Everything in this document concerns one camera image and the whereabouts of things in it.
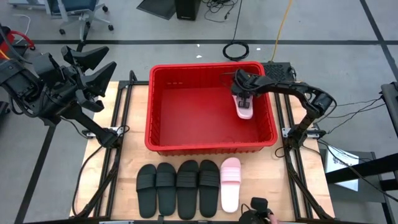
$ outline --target black slide sandal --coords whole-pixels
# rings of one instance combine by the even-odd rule
[[[219,189],[219,168],[213,161],[202,161],[199,168],[199,208],[206,218],[216,215]]]
[[[138,194],[139,215],[150,218],[156,212],[156,167],[147,164],[138,171],[136,190]]]
[[[189,160],[185,161],[177,172],[177,207],[178,216],[182,220],[190,220],[196,213],[198,171],[198,163]]]
[[[175,169],[162,162],[157,166],[156,189],[161,215],[173,215],[175,211]]]

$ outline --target black box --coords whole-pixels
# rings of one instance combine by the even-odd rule
[[[201,0],[175,0],[177,18],[194,21],[197,18]]]

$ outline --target office chair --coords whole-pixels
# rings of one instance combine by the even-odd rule
[[[100,19],[95,16],[95,12],[101,9],[104,12],[108,11],[108,7],[104,3],[98,4],[99,0],[47,0],[46,9],[52,15],[52,19],[63,19],[60,26],[60,34],[64,35],[65,30],[63,27],[74,22],[80,23],[80,41],[85,41],[88,30],[90,29],[93,21],[108,24],[108,29],[113,30],[110,21]]]

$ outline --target black mat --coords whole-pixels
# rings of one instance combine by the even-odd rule
[[[137,9],[167,20],[175,13],[174,0],[143,0]]]

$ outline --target yellow cable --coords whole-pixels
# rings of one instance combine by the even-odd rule
[[[290,9],[290,7],[292,5],[292,2],[293,2],[293,0],[289,0],[289,5],[287,6],[287,9],[285,11],[284,19],[282,20],[282,23],[280,24],[279,31],[278,31],[278,36],[276,37],[276,41],[275,41],[274,53],[272,53],[272,57],[271,57],[271,62],[274,61],[276,48],[278,48],[278,41],[279,41],[280,32],[282,31],[282,27],[284,26],[284,23],[285,23],[285,20],[286,20],[286,17],[287,17],[287,13],[289,12],[289,9]]]
[[[2,50],[0,50],[0,54],[1,54],[5,59],[10,60],[10,58],[7,57],[7,55],[6,55]]]

